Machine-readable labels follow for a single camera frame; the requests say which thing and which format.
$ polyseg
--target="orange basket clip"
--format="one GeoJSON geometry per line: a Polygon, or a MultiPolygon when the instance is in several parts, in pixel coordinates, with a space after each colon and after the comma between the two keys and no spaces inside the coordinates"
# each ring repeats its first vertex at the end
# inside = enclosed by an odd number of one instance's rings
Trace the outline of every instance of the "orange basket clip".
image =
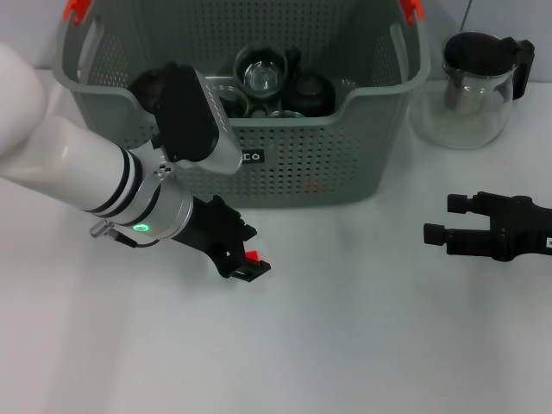
{"type": "Polygon", "coordinates": [[[418,19],[425,18],[422,0],[400,0],[400,5],[403,7],[408,24],[414,24],[414,10],[417,12],[418,19]]]}
{"type": "Polygon", "coordinates": [[[86,16],[92,0],[69,0],[66,9],[63,12],[63,20],[67,20],[72,11],[75,11],[75,25],[79,25],[86,16]]]}

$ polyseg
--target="carafe handle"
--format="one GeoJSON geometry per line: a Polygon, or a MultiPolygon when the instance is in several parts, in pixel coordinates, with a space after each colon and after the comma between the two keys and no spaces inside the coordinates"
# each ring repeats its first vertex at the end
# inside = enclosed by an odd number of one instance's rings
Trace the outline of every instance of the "carafe handle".
{"type": "Polygon", "coordinates": [[[285,58],[287,59],[287,71],[288,79],[293,79],[301,74],[301,51],[296,47],[292,47],[285,51],[285,58]]]}
{"type": "Polygon", "coordinates": [[[525,87],[529,81],[529,74],[535,58],[535,47],[530,41],[519,41],[519,49],[516,53],[519,64],[513,75],[514,93],[513,99],[519,99],[525,93],[525,87]]]}

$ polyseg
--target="white wall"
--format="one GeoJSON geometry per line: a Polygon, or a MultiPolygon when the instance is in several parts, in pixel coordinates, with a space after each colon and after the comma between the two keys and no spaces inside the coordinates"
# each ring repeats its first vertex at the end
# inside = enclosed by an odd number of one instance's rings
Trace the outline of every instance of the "white wall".
{"type": "Polygon", "coordinates": [[[67,0],[0,0],[0,41],[37,67],[48,67],[67,0]]]}
{"type": "MultiPolygon", "coordinates": [[[[432,77],[441,75],[442,42],[460,29],[467,3],[423,0],[430,30],[432,77]]],[[[66,0],[0,0],[0,41],[19,50],[35,66],[50,66],[65,4],[66,0]]],[[[474,0],[466,29],[532,41],[536,60],[531,78],[552,82],[550,16],[552,0],[474,0]]]]}
{"type": "Polygon", "coordinates": [[[531,80],[552,82],[552,0],[474,0],[466,30],[531,41],[531,80]]]}

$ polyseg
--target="label on basket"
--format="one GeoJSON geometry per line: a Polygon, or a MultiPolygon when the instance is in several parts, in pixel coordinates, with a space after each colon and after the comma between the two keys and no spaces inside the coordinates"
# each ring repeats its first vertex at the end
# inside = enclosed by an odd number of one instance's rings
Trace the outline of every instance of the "label on basket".
{"type": "Polygon", "coordinates": [[[243,164],[263,164],[265,162],[264,149],[244,149],[241,151],[243,164]]]}

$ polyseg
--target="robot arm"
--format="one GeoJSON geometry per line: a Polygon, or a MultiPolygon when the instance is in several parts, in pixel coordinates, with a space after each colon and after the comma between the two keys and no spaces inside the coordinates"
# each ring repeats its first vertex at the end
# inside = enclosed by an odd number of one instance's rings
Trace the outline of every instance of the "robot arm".
{"type": "Polygon", "coordinates": [[[246,256],[243,243],[256,231],[239,213],[219,197],[193,197],[176,179],[185,163],[226,174],[242,163],[218,97],[193,68],[176,68],[167,82],[155,113],[160,134],[127,151],[64,118],[44,119],[46,94],[34,70],[3,44],[0,62],[0,177],[100,217],[94,236],[145,247],[115,223],[174,239],[209,255],[225,278],[252,281],[270,269],[246,256]]]}
{"type": "Polygon", "coordinates": [[[448,212],[488,216],[489,230],[445,229],[425,224],[426,244],[447,245],[447,254],[492,257],[511,261],[521,254],[552,255],[552,210],[526,196],[504,197],[479,192],[473,198],[448,195],[448,212]]]}

